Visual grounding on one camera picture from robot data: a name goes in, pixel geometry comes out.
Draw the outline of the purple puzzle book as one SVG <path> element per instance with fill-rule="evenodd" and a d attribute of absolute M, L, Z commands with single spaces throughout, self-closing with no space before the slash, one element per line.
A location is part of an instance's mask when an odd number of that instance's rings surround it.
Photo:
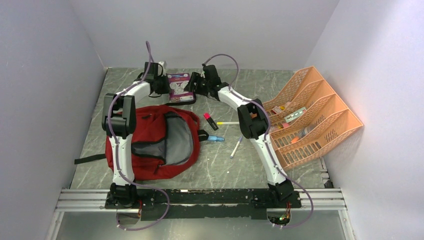
<path fill-rule="evenodd" d="M 169 102 L 171 104 L 189 103 L 195 100 L 194 94 L 185 90 L 190 81 L 188 73 L 167 74 L 167 79 L 170 87 Z"/>

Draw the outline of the red student backpack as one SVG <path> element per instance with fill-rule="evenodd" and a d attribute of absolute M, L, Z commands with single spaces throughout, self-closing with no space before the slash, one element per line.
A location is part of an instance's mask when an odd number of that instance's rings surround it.
<path fill-rule="evenodd" d="M 200 154 L 200 142 L 209 134 L 200 129 L 199 117 L 168 105 L 136 108 L 136 128 L 131 140 L 135 180 L 171 179 L 192 166 Z M 106 159 L 113 170 L 111 144 L 106 135 L 105 153 L 75 159 L 76 165 Z"/>

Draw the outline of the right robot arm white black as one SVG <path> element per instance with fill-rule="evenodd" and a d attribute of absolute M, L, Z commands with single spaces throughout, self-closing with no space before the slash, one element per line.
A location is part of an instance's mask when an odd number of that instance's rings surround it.
<path fill-rule="evenodd" d="M 247 98 L 236 92 L 230 84 L 222 82 L 214 65 L 204 64 L 202 73 L 192 72 L 184 89 L 196 95 L 212 97 L 237 111 L 239 129 L 244 138 L 250 140 L 264 166 L 270 202 L 275 207 L 287 203 L 294 193 L 294 187 L 272 150 L 270 118 L 262 102 L 258 98 Z"/>

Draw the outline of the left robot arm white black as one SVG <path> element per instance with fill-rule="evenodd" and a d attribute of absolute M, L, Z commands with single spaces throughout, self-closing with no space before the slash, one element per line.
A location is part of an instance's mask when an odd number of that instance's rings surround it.
<path fill-rule="evenodd" d="M 102 128 L 108 136 L 113 163 L 113 178 L 106 204 L 119 209 L 139 203 L 138 184 L 132 165 L 131 141 L 136 130 L 136 103 L 151 93 L 169 92 L 165 61 L 147 62 L 143 74 L 116 93 L 108 93 L 103 102 Z"/>

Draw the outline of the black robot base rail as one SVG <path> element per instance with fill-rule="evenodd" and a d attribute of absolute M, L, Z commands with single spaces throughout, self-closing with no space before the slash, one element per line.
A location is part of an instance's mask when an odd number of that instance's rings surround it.
<path fill-rule="evenodd" d="M 296 189 L 289 196 L 277 197 L 267 188 L 238 189 L 166 189 L 165 193 L 153 189 L 139 189 L 138 199 L 123 206 L 112 199 L 106 189 L 62 190 L 55 211 L 105 212 L 126 214 L 141 221 L 165 219 L 251 218 L 265 220 L 268 213 L 301 211 L 346 210 L 340 189 L 318 188 L 303 191 Z"/>

